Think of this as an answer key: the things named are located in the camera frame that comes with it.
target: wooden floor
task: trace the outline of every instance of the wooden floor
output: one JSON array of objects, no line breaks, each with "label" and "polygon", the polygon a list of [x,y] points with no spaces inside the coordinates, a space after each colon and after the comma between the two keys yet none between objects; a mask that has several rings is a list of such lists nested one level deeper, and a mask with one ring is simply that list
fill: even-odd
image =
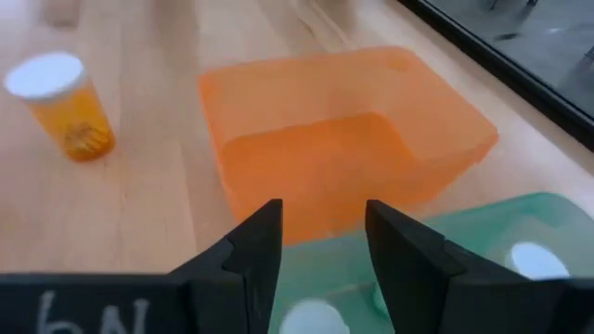
[{"label": "wooden floor", "polygon": [[65,49],[87,64],[118,146],[64,159],[18,100],[0,92],[0,270],[170,270],[234,224],[195,88],[240,61],[403,45],[490,121],[500,142],[424,217],[534,191],[594,213],[594,156],[395,1],[83,0],[56,29],[41,0],[0,0],[0,73]]}]

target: green plastic container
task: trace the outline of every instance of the green plastic container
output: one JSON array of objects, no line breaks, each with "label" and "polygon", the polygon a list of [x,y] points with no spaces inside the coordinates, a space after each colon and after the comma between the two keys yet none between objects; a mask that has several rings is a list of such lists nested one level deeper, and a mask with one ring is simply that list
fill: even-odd
[{"label": "green plastic container", "polygon": [[[533,258],[539,256],[533,252],[538,246],[554,254],[568,275],[594,276],[594,222],[559,195],[521,196],[435,217],[426,224],[470,251],[523,275],[523,269],[530,276],[535,263],[541,266],[542,259]],[[528,260],[528,267],[523,268],[511,250],[522,250],[526,245],[534,247],[523,255]],[[279,333],[290,308],[309,298],[322,299],[336,308],[352,334],[394,332],[389,318],[375,306],[376,279],[364,231],[289,247],[282,256],[270,333]],[[553,269],[557,270],[553,270],[555,275],[562,276],[559,267]]]}]

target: wooden table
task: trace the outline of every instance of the wooden table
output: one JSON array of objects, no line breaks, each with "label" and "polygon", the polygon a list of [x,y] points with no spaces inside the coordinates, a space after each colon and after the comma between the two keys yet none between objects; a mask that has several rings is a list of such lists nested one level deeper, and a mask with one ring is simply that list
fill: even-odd
[{"label": "wooden table", "polygon": [[0,72],[40,52],[76,52],[118,146],[70,162],[0,93],[2,271],[163,272],[203,251],[234,222],[195,75],[369,45],[414,50],[500,133],[483,162],[415,215],[535,191],[594,213],[594,155],[395,0],[84,0],[78,26],[62,30],[39,19],[39,1],[0,1]]}]

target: orange translucent bin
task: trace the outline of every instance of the orange translucent bin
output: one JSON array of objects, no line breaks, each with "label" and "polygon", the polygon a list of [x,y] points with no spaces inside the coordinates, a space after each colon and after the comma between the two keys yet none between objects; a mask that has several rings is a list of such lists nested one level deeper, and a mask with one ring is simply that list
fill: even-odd
[{"label": "orange translucent bin", "polygon": [[367,199],[409,208],[482,159],[496,128],[399,47],[256,61],[200,76],[238,222],[284,200],[284,243],[359,227]]}]

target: white circle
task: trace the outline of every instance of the white circle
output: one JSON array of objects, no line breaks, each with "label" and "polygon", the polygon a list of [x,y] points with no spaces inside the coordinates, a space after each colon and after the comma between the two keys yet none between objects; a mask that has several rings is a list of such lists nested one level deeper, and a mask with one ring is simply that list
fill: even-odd
[{"label": "white circle", "polygon": [[26,100],[60,96],[84,78],[83,62],[66,52],[30,58],[12,69],[4,80],[6,90]]},{"label": "white circle", "polygon": [[563,262],[547,248],[534,242],[519,242],[511,247],[508,266],[530,279],[568,277]]},{"label": "white circle", "polygon": [[349,334],[350,330],[334,307],[325,301],[312,299],[293,306],[280,326],[280,334],[304,333]]}]

